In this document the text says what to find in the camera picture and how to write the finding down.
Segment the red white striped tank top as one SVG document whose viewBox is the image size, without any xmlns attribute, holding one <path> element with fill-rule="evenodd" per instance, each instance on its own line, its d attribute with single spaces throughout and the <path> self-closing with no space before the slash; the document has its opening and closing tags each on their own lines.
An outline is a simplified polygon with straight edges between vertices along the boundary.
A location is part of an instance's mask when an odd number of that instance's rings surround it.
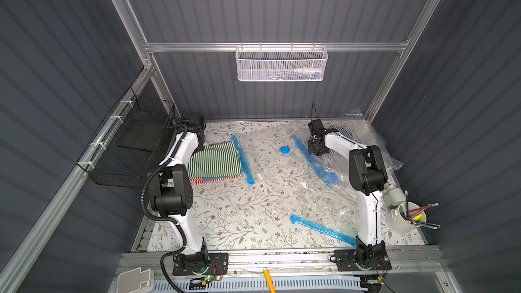
<svg viewBox="0 0 521 293">
<path fill-rule="evenodd" d="M 207 184 L 207 183 L 215 183 L 222 180 L 233 180 L 239 178 L 240 175 L 235 176 L 223 176 L 223 177 L 210 177 L 210 178 L 202 178 L 202 177 L 190 177 L 189 180 L 194 184 Z"/>
</svg>

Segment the clear blue-zip vacuum bag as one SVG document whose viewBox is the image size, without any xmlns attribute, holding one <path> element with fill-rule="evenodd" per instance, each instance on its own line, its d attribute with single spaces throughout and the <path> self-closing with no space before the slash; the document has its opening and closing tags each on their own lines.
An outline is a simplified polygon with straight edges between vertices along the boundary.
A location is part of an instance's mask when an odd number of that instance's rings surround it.
<svg viewBox="0 0 521 293">
<path fill-rule="evenodd" d="M 341 232 L 335 231 L 333 229 L 330 229 L 326 226 L 319 225 L 315 222 L 309 221 L 307 219 L 304 219 L 300 216 L 297 216 L 295 214 L 291 214 L 289 217 L 289 220 L 292 224 L 298 224 L 302 225 L 308 229 L 315 230 L 318 233 L 321 233 L 323 235 L 326 235 L 328 237 L 332 237 L 333 239 L 339 240 L 345 244 L 348 244 L 350 246 L 357 246 L 356 239 L 348 236 L 346 234 L 343 234 Z"/>
</svg>

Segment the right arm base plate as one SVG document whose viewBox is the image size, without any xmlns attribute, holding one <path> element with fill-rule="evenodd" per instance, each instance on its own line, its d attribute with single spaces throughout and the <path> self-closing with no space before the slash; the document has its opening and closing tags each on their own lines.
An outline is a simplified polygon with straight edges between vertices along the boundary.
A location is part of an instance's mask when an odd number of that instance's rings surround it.
<svg viewBox="0 0 521 293">
<path fill-rule="evenodd" d="M 387 252 L 380 248 L 368 250 L 335 250 L 329 257 L 339 271 L 390 271 L 391 260 Z"/>
</svg>

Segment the blue garment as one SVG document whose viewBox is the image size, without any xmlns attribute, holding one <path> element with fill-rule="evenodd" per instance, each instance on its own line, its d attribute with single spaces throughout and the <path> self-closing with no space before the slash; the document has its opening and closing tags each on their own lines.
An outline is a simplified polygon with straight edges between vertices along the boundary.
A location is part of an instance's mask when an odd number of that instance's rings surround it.
<svg viewBox="0 0 521 293">
<path fill-rule="evenodd" d="M 209 177 L 209 178 L 203 178 L 202 183 L 215 183 L 222 180 L 233 180 L 236 178 L 240 178 L 242 175 L 232 175 L 232 176 L 220 176 L 220 177 Z"/>
</svg>

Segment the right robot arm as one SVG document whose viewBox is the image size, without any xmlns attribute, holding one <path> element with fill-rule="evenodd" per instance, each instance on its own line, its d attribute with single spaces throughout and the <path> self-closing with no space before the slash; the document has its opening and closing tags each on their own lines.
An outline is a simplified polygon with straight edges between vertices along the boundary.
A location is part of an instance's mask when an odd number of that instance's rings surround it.
<svg viewBox="0 0 521 293">
<path fill-rule="evenodd" d="M 348 160 L 348 179 L 358 194 L 360 224 L 359 246 L 376 246 L 383 241 L 381 234 L 381 197 L 387 183 L 387 172 L 381 149 L 353 141 L 338 130 L 327 129 L 320 119 L 308 123 L 310 137 L 308 153 L 321 157 L 334 151 Z"/>
</svg>

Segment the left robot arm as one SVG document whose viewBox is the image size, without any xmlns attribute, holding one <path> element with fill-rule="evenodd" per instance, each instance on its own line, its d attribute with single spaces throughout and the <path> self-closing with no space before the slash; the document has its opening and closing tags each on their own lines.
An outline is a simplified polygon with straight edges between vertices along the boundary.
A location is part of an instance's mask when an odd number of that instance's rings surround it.
<svg viewBox="0 0 521 293">
<path fill-rule="evenodd" d="M 205 129 L 203 115 L 172 118 L 167 126 L 172 137 L 166 154 L 157 169 L 148 175 L 141 193 L 141 208 L 145 216 L 176 229 L 180 252 L 186 256 L 202 255 L 206 249 L 204 238 L 189 213 L 194 194 L 188 173 L 191 157 L 204 150 Z"/>
</svg>

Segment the green white striped garment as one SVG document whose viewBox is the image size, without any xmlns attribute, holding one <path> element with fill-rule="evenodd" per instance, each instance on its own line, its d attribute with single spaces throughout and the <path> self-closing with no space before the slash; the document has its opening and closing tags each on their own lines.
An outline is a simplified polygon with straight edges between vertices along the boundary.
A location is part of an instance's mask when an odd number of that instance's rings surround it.
<svg viewBox="0 0 521 293">
<path fill-rule="evenodd" d="M 191 178 L 225 178 L 240 176 L 242 165 L 240 155 L 232 141 L 208 145 L 195 153 L 188 164 Z"/>
</svg>

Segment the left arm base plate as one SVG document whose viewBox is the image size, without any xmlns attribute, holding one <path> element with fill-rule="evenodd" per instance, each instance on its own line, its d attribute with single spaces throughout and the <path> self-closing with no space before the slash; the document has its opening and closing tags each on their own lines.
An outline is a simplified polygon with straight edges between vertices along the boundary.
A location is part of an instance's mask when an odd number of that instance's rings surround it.
<svg viewBox="0 0 521 293">
<path fill-rule="evenodd" d="M 180 254 L 173 258 L 174 276 L 226 275 L 229 265 L 228 253 Z"/>
</svg>

